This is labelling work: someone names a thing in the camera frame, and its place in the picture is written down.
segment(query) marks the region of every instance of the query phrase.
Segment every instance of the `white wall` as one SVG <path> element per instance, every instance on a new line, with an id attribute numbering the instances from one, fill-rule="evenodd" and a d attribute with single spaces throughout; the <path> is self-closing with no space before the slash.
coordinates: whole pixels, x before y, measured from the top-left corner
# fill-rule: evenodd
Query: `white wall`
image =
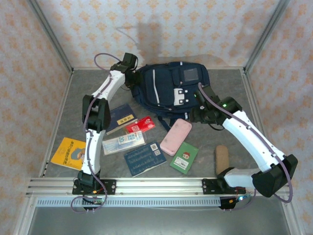
<path id="1" fill-rule="evenodd" d="M 313 2 L 292 0 L 250 73 L 271 141 L 299 160 L 294 202 L 313 234 Z"/>
<path id="2" fill-rule="evenodd" d="M 244 66 L 278 2 L 39 0 L 73 67 L 95 67 L 99 52 L 121 59 L 131 52 L 139 65 L 184 60 Z"/>
<path id="3" fill-rule="evenodd" d="M 0 234 L 37 177 L 69 74 L 23 0 L 0 4 Z"/>

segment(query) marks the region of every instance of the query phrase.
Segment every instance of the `red ticket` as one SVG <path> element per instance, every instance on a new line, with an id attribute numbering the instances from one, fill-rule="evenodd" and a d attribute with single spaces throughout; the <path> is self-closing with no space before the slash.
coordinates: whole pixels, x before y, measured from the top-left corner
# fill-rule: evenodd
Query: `red ticket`
<path id="1" fill-rule="evenodd" d="M 136 131 L 148 131 L 155 127 L 154 122 L 152 121 L 151 117 L 147 116 L 139 121 L 135 121 L 134 123 L 126 126 L 126 130 L 128 133 L 136 132 Z"/>

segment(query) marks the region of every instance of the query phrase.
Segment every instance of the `blue booklet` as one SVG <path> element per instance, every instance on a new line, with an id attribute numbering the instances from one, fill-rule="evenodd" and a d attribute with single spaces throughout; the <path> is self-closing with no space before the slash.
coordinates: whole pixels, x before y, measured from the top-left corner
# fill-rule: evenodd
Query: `blue booklet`
<path id="1" fill-rule="evenodd" d="M 110 114 L 111 123 L 106 129 L 107 135 L 137 121 L 137 117 L 129 104 L 123 104 L 122 106 L 110 110 Z"/>
<path id="2" fill-rule="evenodd" d="M 166 162 L 160 145 L 149 143 L 124 155 L 126 163 L 133 177 Z"/>

